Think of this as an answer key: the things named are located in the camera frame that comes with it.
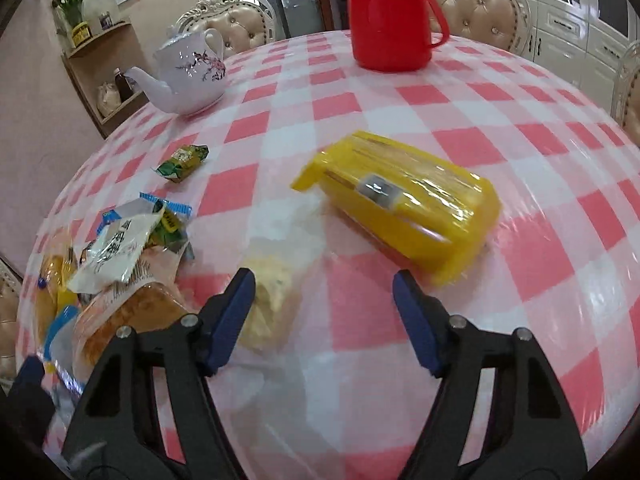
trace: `wooden shelf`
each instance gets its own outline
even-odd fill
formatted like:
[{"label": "wooden shelf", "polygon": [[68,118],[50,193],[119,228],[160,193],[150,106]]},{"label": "wooden shelf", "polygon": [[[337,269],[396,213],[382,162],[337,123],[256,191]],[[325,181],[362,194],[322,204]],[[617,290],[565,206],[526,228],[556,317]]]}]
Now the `wooden shelf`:
[{"label": "wooden shelf", "polygon": [[140,97],[144,92],[142,90],[137,91],[135,94],[133,94],[129,99],[127,99],[126,101],[124,101],[120,106],[118,106],[113,112],[111,112],[109,115],[107,115],[106,117],[103,117],[100,119],[100,124],[106,124],[107,122],[109,122],[109,120],[113,119],[118,112],[120,112],[121,110],[123,110],[124,108],[127,107],[127,105],[129,105],[130,103],[132,103],[133,101],[135,101],[138,97]]},{"label": "wooden shelf", "polygon": [[101,38],[104,38],[105,36],[108,36],[114,33],[116,30],[120,28],[130,27],[130,26],[131,26],[131,22],[124,21],[124,22],[116,23],[115,25],[113,25],[113,27],[109,27],[107,30],[103,30],[98,34],[95,34],[94,36],[86,40],[78,48],[75,48],[71,52],[69,52],[66,56],[69,58],[83,56],[84,54],[87,54],[89,50],[91,50],[91,49],[87,49],[87,47],[91,45],[95,46],[95,43],[99,42]]},{"label": "wooden shelf", "polygon": [[98,111],[98,88],[105,82],[113,82],[114,70],[119,68],[124,73],[137,66],[152,73],[136,31],[128,21],[113,25],[69,54],[63,54],[62,61],[95,127],[105,139],[148,101],[144,92],[136,92],[108,116],[103,117]]}]

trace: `teapot handle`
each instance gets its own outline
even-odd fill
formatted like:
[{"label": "teapot handle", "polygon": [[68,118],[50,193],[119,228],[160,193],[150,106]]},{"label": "teapot handle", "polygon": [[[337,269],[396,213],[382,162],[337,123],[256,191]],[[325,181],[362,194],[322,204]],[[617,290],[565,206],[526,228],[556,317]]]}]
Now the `teapot handle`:
[{"label": "teapot handle", "polygon": [[431,10],[436,16],[436,20],[438,20],[438,24],[440,25],[440,30],[442,31],[442,38],[438,43],[432,43],[432,47],[441,46],[444,43],[449,41],[450,31],[449,31],[449,23],[447,23],[447,19],[444,17],[444,13],[442,9],[438,5],[436,0],[427,0],[427,3],[431,7]]},{"label": "teapot handle", "polygon": [[222,35],[215,28],[208,28],[204,31],[204,42],[222,61],[225,51],[225,41],[222,39]]}]

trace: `pink checkered tablecloth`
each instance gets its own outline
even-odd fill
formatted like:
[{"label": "pink checkered tablecloth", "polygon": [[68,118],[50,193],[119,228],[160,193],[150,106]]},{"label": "pink checkered tablecloth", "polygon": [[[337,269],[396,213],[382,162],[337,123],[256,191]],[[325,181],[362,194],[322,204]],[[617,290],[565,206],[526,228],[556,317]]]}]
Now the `pink checkered tablecloth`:
[{"label": "pink checkered tablecloth", "polygon": [[[251,240],[303,230],[321,250],[300,281],[288,342],[263,356],[236,348],[210,381],[214,400],[252,479],[395,479],[438,387],[392,301],[398,265],[320,193],[289,189],[320,148],[363,129],[492,181],[503,212],[488,249],[463,279],[430,293],[486,330],[533,330],[596,462],[640,400],[640,151],[607,113],[547,70],[462,38],[415,73],[359,68],[348,32],[279,41],[226,65],[229,86],[215,106],[182,118],[146,105],[57,198],[28,263],[18,354],[33,351],[49,235],[69,226],[79,251],[103,211],[140,191],[193,206],[196,262],[178,284],[199,305],[223,288]],[[182,144],[206,144],[210,154],[176,185],[152,168]],[[466,458],[481,447],[485,379]],[[165,444],[179,456],[160,400]]]}]

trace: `chair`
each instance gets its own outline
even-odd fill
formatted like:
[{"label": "chair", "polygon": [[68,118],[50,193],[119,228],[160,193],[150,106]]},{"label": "chair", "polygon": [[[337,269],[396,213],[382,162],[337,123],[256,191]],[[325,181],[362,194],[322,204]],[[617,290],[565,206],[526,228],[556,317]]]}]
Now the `chair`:
[{"label": "chair", "polygon": [[198,0],[175,23],[178,32],[215,28],[225,59],[275,41],[275,12],[267,0]]},{"label": "chair", "polygon": [[[521,55],[531,31],[527,0],[437,0],[452,35]],[[431,30],[440,32],[432,18]]]},{"label": "chair", "polygon": [[16,317],[20,283],[0,260],[0,383],[15,377]]},{"label": "chair", "polygon": [[633,42],[626,50],[616,74],[613,87],[611,117],[626,135],[640,146],[640,41]]}]

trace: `green candy wrapper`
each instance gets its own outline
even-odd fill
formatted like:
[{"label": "green candy wrapper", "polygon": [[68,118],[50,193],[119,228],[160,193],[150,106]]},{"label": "green candy wrapper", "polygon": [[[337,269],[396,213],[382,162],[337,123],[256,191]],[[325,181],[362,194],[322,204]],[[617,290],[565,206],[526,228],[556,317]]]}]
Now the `green candy wrapper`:
[{"label": "green candy wrapper", "polygon": [[156,173],[172,182],[181,182],[193,173],[207,155],[209,155],[207,146],[185,144],[175,150],[169,160],[160,164]]}]

